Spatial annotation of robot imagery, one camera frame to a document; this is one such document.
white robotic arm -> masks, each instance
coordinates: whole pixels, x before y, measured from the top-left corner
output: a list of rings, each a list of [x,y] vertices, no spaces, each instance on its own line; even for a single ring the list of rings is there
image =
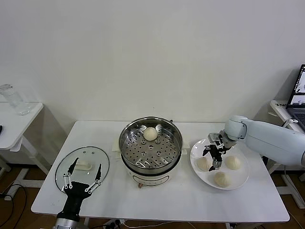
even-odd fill
[[[211,145],[203,154],[211,153],[213,168],[221,166],[221,155],[237,142],[244,142],[251,150],[282,165],[305,167],[305,135],[290,129],[265,122],[232,116],[220,133],[209,134]]]

white table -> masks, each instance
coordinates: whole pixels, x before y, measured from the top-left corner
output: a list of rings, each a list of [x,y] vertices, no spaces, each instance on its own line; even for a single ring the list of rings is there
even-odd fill
[[[146,219],[190,222],[284,222],[289,220],[285,206],[259,154],[240,144],[250,165],[248,181],[236,190],[219,190],[205,184],[193,172],[189,154],[183,155],[178,172],[170,181],[156,187],[138,188],[123,162],[111,152],[127,122],[78,121],[72,128],[45,179],[31,210],[56,215],[66,195],[58,190],[54,175],[58,164],[73,150],[84,146],[103,149],[110,158],[110,170],[102,185],[85,199],[80,216],[90,218]],[[176,123],[192,146],[224,124]]]
[[[50,169],[49,163],[37,152],[32,144],[27,140],[23,133],[27,130],[29,125],[39,114],[43,108],[42,103],[29,103],[30,112],[27,115],[20,116],[10,107],[8,103],[0,103],[0,125],[3,130],[0,134],[0,150],[10,150],[15,147],[17,143],[21,143],[27,150],[25,153],[28,157],[44,172],[48,173]],[[4,170],[10,171],[10,167],[1,160],[0,162],[2,173]],[[28,169],[22,169],[16,178],[16,184],[22,184],[25,187],[41,187],[43,181],[23,180]],[[18,186],[13,186],[8,194],[12,197],[15,195]]]
[[[286,110],[287,102],[288,101],[285,101],[285,100],[272,100],[270,102],[270,106],[275,111],[276,115],[278,117],[280,117],[280,119],[283,122],[292,118],[292,116]],[[301,132],[303,134],[305,133],[304,130],[299,126],[298,123],[291,123],[287,127],[291,130],[295,130],[295,131]],[[270,167],[268,169],[269,173],[271,174],[272,172],[274,172],[279,166],[280,166],[280,164],[274,164],[272,167]],[[282,175],[282,179],[285,182],[286,186],[276,187],[278,192],[281,195],[291,194],[292,197],[294,198],[296,204],[298,205],[298,207],[300,209],[305,209],[305,201],[302,199],[301,195],[297,191],[297,189],[296,189],[293,181],[290,179],[290,177]],[[299,177],[299,179],[301,181],[305,181],[305,173],[302,174]]]

power strip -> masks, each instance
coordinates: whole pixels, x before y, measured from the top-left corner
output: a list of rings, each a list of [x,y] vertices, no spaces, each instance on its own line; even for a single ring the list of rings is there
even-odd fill
[[[117,220],[117,219],[110,219],[107,223],[105,223],[105,225],[109,225],[109,226],[110,226],[111,223],[114,223],[114,224],[115,224],[115,221],[116,221],[116,220]],[[121,224],[123,224],[123,223],[126,222],[124,219],[119,219],[119,220],[120,220]]]

laptop screen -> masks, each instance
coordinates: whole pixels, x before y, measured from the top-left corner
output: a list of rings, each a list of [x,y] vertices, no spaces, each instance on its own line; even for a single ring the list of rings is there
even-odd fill
[[[305,64],[300,69],[299,76],[296,80],[295,87],[288,101],[289,107],[305,106]]]

steamed bun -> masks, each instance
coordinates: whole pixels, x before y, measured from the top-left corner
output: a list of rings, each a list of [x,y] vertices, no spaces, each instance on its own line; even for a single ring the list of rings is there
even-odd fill
[[[147,140],[147,141],[153,141],[157,138],[158,136],[158,132],[155,128],[153,127],[148,127],[144,130],[143,132],[143,137]]]
[[[224,163],[229,169],[232,170],[238,170],[242,166],[241,161],[236,156],[227,156]]]
[[[228,187],[232,183],[230,176],[224,172],[216,173],[214,176],[214,182],[220,187]]]
[[[209,169],[212,167],[212,160],[207,159],[206,157],[201,157],[197,159],[197,166],[202,171],[209,171]]]

